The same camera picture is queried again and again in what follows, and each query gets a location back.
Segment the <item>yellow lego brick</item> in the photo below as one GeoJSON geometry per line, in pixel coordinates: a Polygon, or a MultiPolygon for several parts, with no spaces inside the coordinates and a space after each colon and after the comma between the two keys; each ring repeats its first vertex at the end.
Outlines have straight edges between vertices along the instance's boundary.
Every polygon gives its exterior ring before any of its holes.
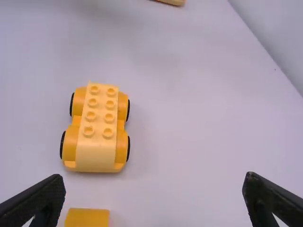
{"type": "Polygon", "coordinates": [[[70,208],[65,227],[108,227],[109,210],[70,208]]]}
{"type": "Polygon", "coordinates": [[[79,171],[114,169],[118,92],[114,86],[93,83],[87,86],[76,149],[79,171]]]}
{"type": "Polygon", "coordinates": [[[160,1],[174,6],[183,6],[185,4],[185,0],[156,0],[156,1],[160,1]]]}
{"type": "Polygon", "coordinates": [[[65,167],[80,172],[119,172],[129,156],[124,130],[128,96],[112,85],[89,83],[71,98],[72,123],[63,133],[60,156],[65,167]]]}

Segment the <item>lego duplo block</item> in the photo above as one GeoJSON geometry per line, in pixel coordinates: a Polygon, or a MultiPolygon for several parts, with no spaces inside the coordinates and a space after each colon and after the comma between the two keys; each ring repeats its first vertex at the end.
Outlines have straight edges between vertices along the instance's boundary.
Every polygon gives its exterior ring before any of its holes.
{"type": "Polygon", "coordinates": [[[112,85],[89,83],[71,97],[72,123],[63,133],[60,156],[65,167],[80,172],[119,172],[129,157],[124,130],[128,96],[112,85]]]}
{"type": "Polygon", "coordinates": [[[109,210],[70,208],[65,227],[108,227],[109,210]]]}

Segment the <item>white wall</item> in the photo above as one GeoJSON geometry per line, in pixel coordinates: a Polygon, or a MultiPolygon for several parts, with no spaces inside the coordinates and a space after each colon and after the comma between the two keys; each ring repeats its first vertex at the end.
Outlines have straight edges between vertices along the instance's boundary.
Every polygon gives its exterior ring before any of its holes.
{"type": "Polygon", "coordinates": [[[229,2],[303,95],[303,1],[229,2]]]}

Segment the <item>white surface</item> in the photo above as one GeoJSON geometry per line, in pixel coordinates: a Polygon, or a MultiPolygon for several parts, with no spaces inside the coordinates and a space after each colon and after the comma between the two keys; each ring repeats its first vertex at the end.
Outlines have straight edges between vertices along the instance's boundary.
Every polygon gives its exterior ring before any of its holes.
{"type": "Polygon", "coordinates": [[[0,2],[0,201],[51,174],[113,227],[249,227],[255,171],[303,196],[303,99],[225,0],[0,2]],[[69,103],[88,79],[131,99],[120,174],[66,172],[69,103]]]}
{"type": "Polygon", "coordinates": [[[303,95],[303,1],[229,1],[303,95]]]}

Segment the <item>black wheel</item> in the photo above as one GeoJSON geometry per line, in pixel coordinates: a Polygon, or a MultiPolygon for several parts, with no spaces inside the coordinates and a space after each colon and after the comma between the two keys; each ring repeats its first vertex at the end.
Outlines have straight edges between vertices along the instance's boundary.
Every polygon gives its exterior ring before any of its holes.
{"type": "Polygon", "coordinates": [[[128,136],[128,147],[127,147],[127,157],[126,157],[126,161],[128,161],[130,149],[131,149],[131,139],[130,139],[129,136],[128,136]]]}
{"type": "Polygon", "coordinates": [[[75,94],[75,93],[73,93],[73,94],[71,95],[70,116],[71,116],[71,112],[72,112],[72,102],[73,102],[73,100],[74,100],[74,94],[75,94]]]}
{"type": "Polygon", "coordinates": [[[64,131],[64,133],[62,134],[61,143],[60,143],[60,158],[61,158],[61,159],[62,159],[62,151],[63,151],[64,137],[65,137],[65,131],[64,131]]]}
{"type": "Polygon", "coordinates": [[[128,100],[126,121],[128,120],[130,109],[131,109],[131,101],[128,100]]]}

